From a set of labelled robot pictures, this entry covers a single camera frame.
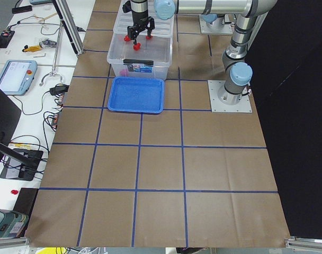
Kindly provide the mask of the black gripper near tray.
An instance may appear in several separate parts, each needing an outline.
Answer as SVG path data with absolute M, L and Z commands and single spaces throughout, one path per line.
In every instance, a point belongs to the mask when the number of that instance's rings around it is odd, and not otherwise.
M 153 38 L 152 31 L 155 28 L 154 19 L 148 14 L 148 1 L 130 1 L 133 26 L 127 27 L 128 34 L 139 34 L 140 32 L 147 30 L 146 39 L 151 40 Z M 141 44 L 137 42 L 137 38 L 133 39 L 133 49 L 140 50 Z

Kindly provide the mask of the silver robot arm near tray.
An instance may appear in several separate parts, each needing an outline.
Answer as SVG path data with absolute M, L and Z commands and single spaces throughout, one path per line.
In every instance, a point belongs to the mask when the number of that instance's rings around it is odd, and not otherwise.
M 244 62 L 247 46 L 257 17 L 269 12 L 276 1 L 154 1 L 156 16 L 168 20 L 175 14 L 236 14 L 237 21 L 222 62 L 226 81 L 218 91 L 219 100 L 226 105 L 236 105 L 245 96 L 244 88 L 253 75 Z

